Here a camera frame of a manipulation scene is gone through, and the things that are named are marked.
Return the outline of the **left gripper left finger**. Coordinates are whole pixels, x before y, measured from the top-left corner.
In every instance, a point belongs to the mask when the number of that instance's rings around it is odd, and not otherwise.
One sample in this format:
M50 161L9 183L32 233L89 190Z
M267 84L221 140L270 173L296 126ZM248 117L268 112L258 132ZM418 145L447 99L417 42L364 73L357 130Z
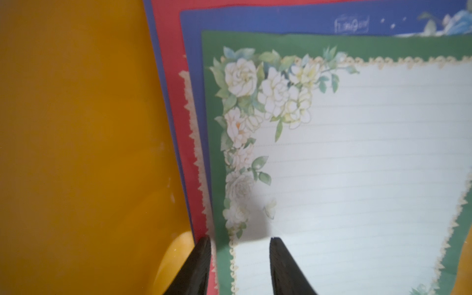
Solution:
M202 237L164 295L206 295L211 266L211 239Z

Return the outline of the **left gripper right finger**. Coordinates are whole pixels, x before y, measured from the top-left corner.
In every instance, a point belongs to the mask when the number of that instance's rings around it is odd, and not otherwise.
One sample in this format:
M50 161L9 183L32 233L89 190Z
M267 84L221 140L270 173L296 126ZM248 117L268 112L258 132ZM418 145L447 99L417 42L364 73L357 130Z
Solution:
M274 295L317 295L281 238L271 238L269 258Z

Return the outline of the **yellow plastic storage tray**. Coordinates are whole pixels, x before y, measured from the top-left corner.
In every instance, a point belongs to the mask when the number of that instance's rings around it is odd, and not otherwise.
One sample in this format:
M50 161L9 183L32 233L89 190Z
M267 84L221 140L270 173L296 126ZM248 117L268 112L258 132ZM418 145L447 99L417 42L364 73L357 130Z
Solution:
M1 293L148 295L189 229L142 1L1 2Z

